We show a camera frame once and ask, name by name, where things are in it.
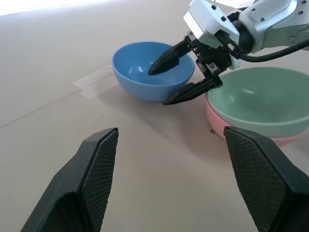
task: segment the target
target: bowl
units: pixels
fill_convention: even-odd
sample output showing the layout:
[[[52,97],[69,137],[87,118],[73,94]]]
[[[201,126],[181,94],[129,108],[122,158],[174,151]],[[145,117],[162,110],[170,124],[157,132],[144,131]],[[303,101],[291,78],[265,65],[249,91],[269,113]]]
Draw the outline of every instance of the bowl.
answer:
[[[251,68],[221,77],[208,92],[214,111],[235,127],[267,137],[290,137],[309,128],[309,76],[281,68]]]
[[[213,110],[213,108],[211,107],[211,105],[208,101],[207,94],[206,94],[206,115],[207,115],[207,119],[208,119],[212,129],[214,130],[214,132],[218,136],[220,136],[222,139],[225,140],[224,128],[232,126],[232,125],[229,124],[228,122],[224,121],[218,114],[216,114],[216,112]],[[272,141],[275,142],[275,144],[277,146],[283,147],[283,146],[286,146],[286,145],[294,142],[298,138],[303,137],[308,132],[309,132],[309,129],[307,129],[307,130],[303,131],[302,133],[295,135],[295,136],[290,136],[290,137],[285,137],[285,138],[271,138],[271,139],[272,139]]]
[[[112,68],[121,87],[132,96],[151,102],[162,102],[190,80],[195,64],[185,55],[175,68],[148,75],[155,62],[171,45],[158,42],[139,42],[118,49],[112,57]]]

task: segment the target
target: textured gripper pad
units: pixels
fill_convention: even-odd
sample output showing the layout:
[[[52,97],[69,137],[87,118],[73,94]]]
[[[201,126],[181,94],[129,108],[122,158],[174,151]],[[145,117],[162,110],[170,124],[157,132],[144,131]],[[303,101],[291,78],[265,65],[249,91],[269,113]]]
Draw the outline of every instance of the textured gripper pad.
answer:
[[[102,141],[82,185],[81,194],[94,232],[100,232],[112,188],[118,131]]]
[[[238,188],[259,232],[272,230],[289,189],[256,143],[225,131]]]

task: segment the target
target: table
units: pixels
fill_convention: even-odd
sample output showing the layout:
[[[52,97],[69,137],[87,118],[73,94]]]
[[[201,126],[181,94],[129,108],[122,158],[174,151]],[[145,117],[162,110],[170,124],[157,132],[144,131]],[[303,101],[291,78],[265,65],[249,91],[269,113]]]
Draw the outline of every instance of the table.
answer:
[[[1,231],[20,231],[83,139],[110,127],[120,137],[102,231],[256,231],[226,145],[209,133],[204,97],[141,102],[101,69],[127,43],[182,40],[189,2],[105,0],[0,17]],[[308,55],[263,65],[309,74]],[[196,70],[193,81],[201,78]],[[308,141],[283,149],[307,174]]]

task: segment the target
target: green bowl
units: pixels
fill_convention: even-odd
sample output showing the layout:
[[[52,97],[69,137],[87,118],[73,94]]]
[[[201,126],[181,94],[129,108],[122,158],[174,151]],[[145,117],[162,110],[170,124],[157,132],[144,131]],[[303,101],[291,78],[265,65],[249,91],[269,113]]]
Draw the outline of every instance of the green bowl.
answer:
[[[309,128],[309,76],[280,68],[251,68],[221,77],[208,92],[214,111],[233,126],[268,137]]]

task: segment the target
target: pink bowl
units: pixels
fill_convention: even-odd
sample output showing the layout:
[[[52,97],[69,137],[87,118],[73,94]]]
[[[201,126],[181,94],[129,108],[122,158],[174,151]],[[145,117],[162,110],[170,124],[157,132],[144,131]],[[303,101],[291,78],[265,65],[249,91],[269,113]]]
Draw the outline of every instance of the pink bowl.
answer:
[[[207,114],[207,118],[208,121],[212,127],[212,129],[214,130],[214,132],[216,132],[217,135],[219,135],[222,139],[225,140],[224,137],[224,128],[231,126],[229,123],[227,123],[226,121],[224,121],[220,116],[218,116],[216,114],[216,112],[212,109],[211,105],[209,104],[208,98],[207,98],[207,94],[206,94],[206,114]],[[306,129],[304,132],[302,132],[301,134],[292,136],[292,137],[285,137],[285,138],[271,138],[272,141],[275,142],[275,144],[277,144],[277,146],[286,146],[289,143],[295,141],[296,139],[304,136],[305,134],[307,134],[309,132],[309,128]]]

